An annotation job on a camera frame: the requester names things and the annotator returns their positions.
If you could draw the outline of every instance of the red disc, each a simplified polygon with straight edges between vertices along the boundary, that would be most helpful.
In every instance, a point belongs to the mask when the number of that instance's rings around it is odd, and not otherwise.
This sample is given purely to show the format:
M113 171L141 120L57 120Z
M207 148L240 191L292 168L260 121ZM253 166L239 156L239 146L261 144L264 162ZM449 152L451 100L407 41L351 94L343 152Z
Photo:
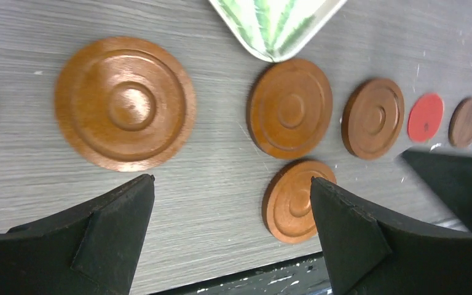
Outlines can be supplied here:
M421 96L410 111L408 135L412 141L424 143L435 136L444 114L443 99L437 93Z

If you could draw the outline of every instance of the wood grain surface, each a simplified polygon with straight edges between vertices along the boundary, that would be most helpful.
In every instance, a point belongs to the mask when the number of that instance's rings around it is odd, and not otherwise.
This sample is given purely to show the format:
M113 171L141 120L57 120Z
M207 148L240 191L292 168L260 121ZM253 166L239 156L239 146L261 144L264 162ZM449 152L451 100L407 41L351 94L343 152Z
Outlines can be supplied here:
M0 232L139 174L87 163L64 141L53 111L65 61L89 42L120 35L173 54L198 98L187 144L148 171L156 177L157 198L132 294L320 251L317 238L283 244L262 223L265 188L287 164L258 150L246 129L246 100L269 64L246 52L203 0L0 0ZM298 57L326 73L334 94L329 130L310 157L368 200L428 222L451 217L397 155L413 145L407 114L429 91L441 94L446 110L438 135L421 146L453 151L449 118L472 95L472 1L349 0ZM344 147L340 118L354 88L377 76L401 87L405 127L387 155L366 162Z

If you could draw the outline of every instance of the brown wooden coaster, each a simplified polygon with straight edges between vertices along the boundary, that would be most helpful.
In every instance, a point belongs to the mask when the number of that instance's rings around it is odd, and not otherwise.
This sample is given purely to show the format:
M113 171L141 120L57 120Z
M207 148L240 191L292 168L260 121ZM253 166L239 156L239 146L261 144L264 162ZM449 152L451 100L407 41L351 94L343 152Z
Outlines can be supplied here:
M332 91L316 65L292 59L270 68L247 107L256 145L279 159L296 159L323 138L332 115Z
M361 85L348 100L341 135L348 151L364 160L384 155L397 140L404 120L401 89L389 79Z
M300 243L317 233L310 206L312 177L336 182L332 170L313 160L292 163L270 182L263 199L263 219L270 233L285 243Z
M66 140L89 162L141 171L184 145L196 96L180 62L163 48L110 37L84 47L63 68L55 114Z
M458 148L472 143L472 97L458 104L449 124L449 141Z

